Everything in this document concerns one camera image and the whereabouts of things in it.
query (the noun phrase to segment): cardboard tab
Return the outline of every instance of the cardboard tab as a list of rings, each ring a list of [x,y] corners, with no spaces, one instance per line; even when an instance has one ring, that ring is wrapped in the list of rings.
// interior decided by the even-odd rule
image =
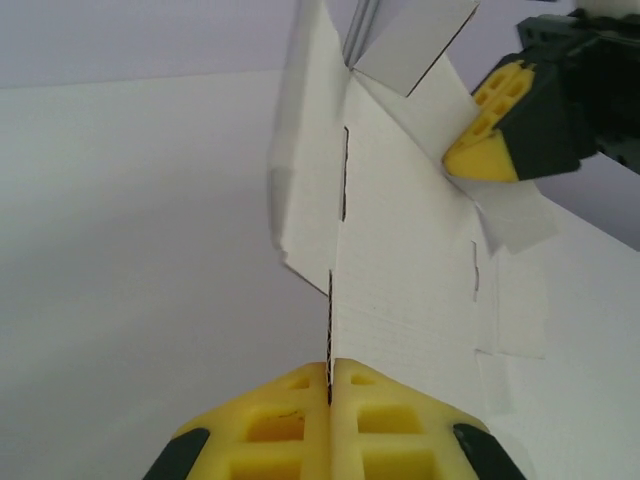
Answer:
[[[356,70],[408,96],[477,7],[473,0],[411,0],[358,60]]]

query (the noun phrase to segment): cardboard flap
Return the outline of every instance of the cardboard flap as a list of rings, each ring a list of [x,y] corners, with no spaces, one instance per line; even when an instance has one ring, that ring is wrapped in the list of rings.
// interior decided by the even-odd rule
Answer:
[[[357,61],[356,70],[408,96],[477,7],[473,0],[411,0]]]
[[[283,261],[325,294],[335,263],[349,81],[322,0],[302,0],[270,152],[272,239]]]

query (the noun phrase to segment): black rubber tip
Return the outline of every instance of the black rubber tip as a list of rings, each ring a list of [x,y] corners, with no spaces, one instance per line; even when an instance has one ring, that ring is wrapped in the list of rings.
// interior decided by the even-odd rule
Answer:
[[[478,480],[526,480],[490,433],[464,423],[454,425],[453,433],[478,475]]]
[[[195,428],[171,440],[143,480],[186,480],[202,451],[209,430]]]

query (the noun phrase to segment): white wall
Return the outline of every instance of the white wall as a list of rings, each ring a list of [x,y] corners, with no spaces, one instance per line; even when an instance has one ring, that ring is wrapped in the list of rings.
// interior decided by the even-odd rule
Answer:
[[[284,65],[297,0],[23,0],[0,15],[0,87]]]
[[[280,74],[1,90],[0,477],[141,478],[325,355],[267,226]]]

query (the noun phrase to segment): yellow foam pad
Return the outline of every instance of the yellow foam pad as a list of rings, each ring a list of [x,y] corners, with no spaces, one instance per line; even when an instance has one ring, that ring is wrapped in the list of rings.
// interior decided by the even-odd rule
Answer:
[[[476,418],[354,360],[336,360],[334,480],[477,480],[452,427]]]
[[[169,465],[192,455],[186,480],[477,479],[453,433],[486,431],[474,417],[348,359],[327,400],[325,364],[305,365],[184,425],[174,440],[208,436]]]

